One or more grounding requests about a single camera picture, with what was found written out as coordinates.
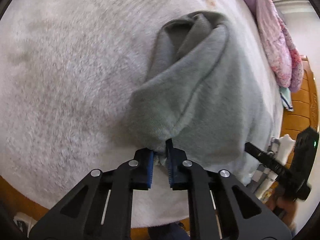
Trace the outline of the person's right hand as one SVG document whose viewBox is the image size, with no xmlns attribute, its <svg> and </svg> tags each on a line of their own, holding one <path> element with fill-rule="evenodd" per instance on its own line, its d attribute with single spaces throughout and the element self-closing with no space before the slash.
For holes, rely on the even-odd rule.
<svg viewBox="0 0 320 240">
<path fill-rule="evenodd" d="M 273 211 L 276 207 L 284 211 L 282 221 L 292 230 L 295 228 L 294 218 L 297 213 L 298 204 L 294 200 L 289 200 L 284 197 L 278 197 L 275 194 L 271 195 L 265 205 Z"/>
</svg>

